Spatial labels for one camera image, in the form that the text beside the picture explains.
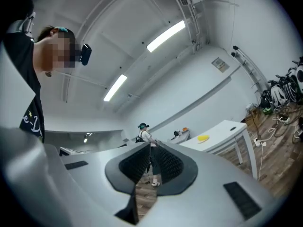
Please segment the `black mesh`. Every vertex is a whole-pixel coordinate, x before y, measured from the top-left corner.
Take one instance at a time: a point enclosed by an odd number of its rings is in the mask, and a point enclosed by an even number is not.
[[[139,182],[150,163],[150,146],[146,146],[119,163],[120,171],[135,184]]]
[[[184,169],[182,160],[163,147],[157,147],[156,160],[160,166],[162,184],[179,176]]]

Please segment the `floor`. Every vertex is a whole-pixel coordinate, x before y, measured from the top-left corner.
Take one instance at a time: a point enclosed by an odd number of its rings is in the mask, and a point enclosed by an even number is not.
[[[286,195],[292,188],[297,176],[303,166],[303,143],[292,141],[294,129],[297,125],[296,117],[303,113],[303,107],[298,108],[296,105],[288,105],[283,113],[294,112],[289,114],[290,122],[295,120],[289,126],[282,123],[279,124],[275,135],[267,140],[267,146],[263,147],[262,168],[260,174],[260,184],[267,188],[274,196]],[[258,130],[261,139],[268,139],[272,133],[268,130],[273,127],[276,120],[272,118],[276,115],[265,116],[261,114],[258,124]],[[254,124],[248,126],[248,131],[253,135],[257,135],[257,129]],[[254,146],[256,156],[258,177],[261,163],[262,147],[256,147],[253,142],[253,136],[250,134]],[[243,164],[239,165],[239,161],[234,149],[228,150],[220,154],[223,158],[232,162],[235,166],[239,167],[245,173],[250,174],[247,153],[244,148],[244,141],[240,139],[238,145],[243,158]],[[152,169],[148,173],[152,182]],[[144,174],[141,181],[136,186],[136,200],[139,219],[142,219],[147,211],[153,206],[156,201],[156,188],[151,184],[145,184],[149,181],[147,174]]]

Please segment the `ceiling light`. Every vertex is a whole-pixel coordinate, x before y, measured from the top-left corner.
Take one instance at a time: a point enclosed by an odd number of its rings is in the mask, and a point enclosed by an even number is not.
[[[118,78],[118,80],[114,83],[114,85],[111,87],[109,92],[106,94],[105,98],[103,99],[104,101],[109,101],[112,96],[116,93],[116,91],[121,87],[121,85],[125,82],[127,77],[123,74]]]
[[[153,52],[158,46],[160,46],[163,42],[171,38],[175,33],[179,32],[183,28],[185,28],[185,23],[182,20],[155,38],[146,48],[150,52]]]

